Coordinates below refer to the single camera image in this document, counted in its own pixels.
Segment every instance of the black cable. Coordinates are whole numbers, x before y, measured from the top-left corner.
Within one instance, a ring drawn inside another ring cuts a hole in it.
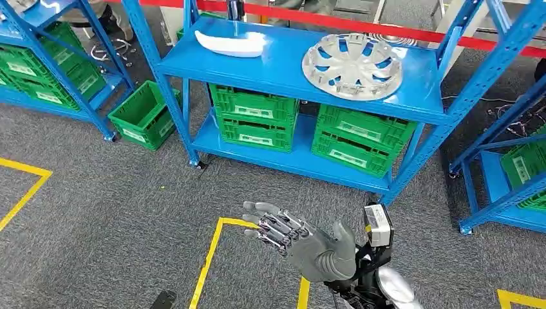
[[[328,288],[330,290],[330,293],[332,293],[332,298],[334,299],[334,306],[335,306],[335,309],[339,309],[338,305],[337,305],[337,299],[335,298],[335,293],[334,293],[334,290],[332,290],[331,288]]]

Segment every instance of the shelf foot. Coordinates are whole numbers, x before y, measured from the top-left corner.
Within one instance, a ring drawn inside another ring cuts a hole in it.
[[[197,163],[197,166],[196,166],[196,167],[197,167],[197,169],[203,169],[203,170],[204,170],[204,169],[206,169],[208,166],[209,166],[208,164],[205,164],[205,163],[199,161],[199,162]]]
[[[463,226],[459,227],[459,232],[463,235],[472,235],[472,229],[469,229]]]
[[[118,139],[118,133],[116,131],[112,132],[112,135],[105,136],[104,140],[107,142],[115,142]]]

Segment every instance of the green plastic crate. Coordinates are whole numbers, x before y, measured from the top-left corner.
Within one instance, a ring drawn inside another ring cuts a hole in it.
[[[277,120],[284,126],[294,123],[299,101],[294,98],[269,95],[251,90],[209,84],[217,115],[244,115],[256,122]]]
[[[290,126],[284,126],[275,120],[264,119],[256,122],[254,117],[237,114],[216,114],[216,118],[225,142],[282,152],[292,150],[296,121]]]
[[[214,18],[225,19],[224,16],[214,14],[214,13],[209,13],[209,12],[201,12],[201,13],[199,13],[199,15],[205,16],[205,17],[214,17]],[[182,38],[182,36],[184,36],[184,28],[182,28],[182,29],[180,29],[180,30],[178,30],[176,32],[176,37],[178,38],[178,40],[180,40]]]
[[[383,177],[394,156],[339,135],[316,130],[311,152],[376,177]]]
[[[546,191],[535,194],[518,205],[519,208],[546,211]]]
[[[0,70],[0,86],[10,88],[12,90],[20,90],[17,84],[4,72]]]
[[[54,23],[46,31],[54,37],[85,53],[68,23]],[[45,37],[39,38],[44,49],[53,57],[59,68],[67,73],[87,59]],[[8,75],[38,82],[55,82],[55,77],[31,49],[0,44],[0,68]]]
[[[178,102],[180,91],[174,89]],[[147,80],[109,115],[110,121],[126,139],[156,150],[174,131],[174,122],[157,83]]]
[[[533,134],[546,133],[546,125]],[[546,171],[546,142],[539,141],[518,145],[500,159],[502,169],[513,189],[521,186],[533,176]]]
[[[68,72],[67,76],[78,87],[86,100],[91,100],[94,95],[106,86],[106,81],[97,67],[90,62],[84,62],[80,66],[73,68]],[[19,89],[32,98],[58,104],[76,111],[80,109],[72,96],[58,82],[50,84],[48,82],[25,78],[16,78],[14,81]]]
[[[398,155],[417,123],[394,117],[321,104],[317,130],[327,131],[360,144]]]

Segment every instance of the yellow floor tape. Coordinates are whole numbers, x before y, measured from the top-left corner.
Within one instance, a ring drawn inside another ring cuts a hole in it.
[[[255,224],[246,222],[241,219],[223,217],[220,217],[218,219],[218,222],[216,224],[216,230],[214,231],[214,235],[212,236],[211,247],[209,248],[209,253],[207,253],[205,265],[203,266],[203,268],[201,268],[201,274],[199,275],[199,279],[197,280],[197,285],[195,286],[195,291],[193,292],[193,296],[189,304],[189,309],[197,309],[197,303],[199,302],[199,298],[201,297],[201,292],[203,290],[203,286],[205,285],[205,280],[207,279],[207,273],[209,272],[209,268],[211,267],[212,257],[214,256],[214,252],[216,251],[216,247],[218,246],[218,240],[220,239],[221,230],[224,224],[240,225],[242,227],[248,227],[251,229],[257,228]],[[309,281],[302,277],[299,286],[299,296],[297,298],[296,309],[306,309],[308,299]]]
[[[0,165],[9,167],[12,169],[17,169],[26,173],[35,174],[40,176],[40,179],[28,190],[28,192],[21,198],[10,212],[0,221],[0,231],[2,231],[6,225],[13,219],[13,217],[22,209],[22,207],[32,198],[32,196],[40,189],[40,187],[46,182],[46,180],[53,174],[53,172],[46,169],[41,169],[39,167],[34,167],[31,165],[26,165],[23,163],[11,161],[8,159],[0,158]]]

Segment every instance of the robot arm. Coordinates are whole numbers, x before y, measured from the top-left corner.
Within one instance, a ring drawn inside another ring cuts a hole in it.
[[[352,308],[422,308],[402,276],[383,266],[390,261],[393,238],[383,206],[365,207],[368,241],[364,246],[357,246],[353,232],[340,222],[334,224],[332,239],[272,204],[246,201],[243,207],[254,213],[243,219],[259,227],[246,230],[245,235],[274,247],[305,279],[322,281]]]

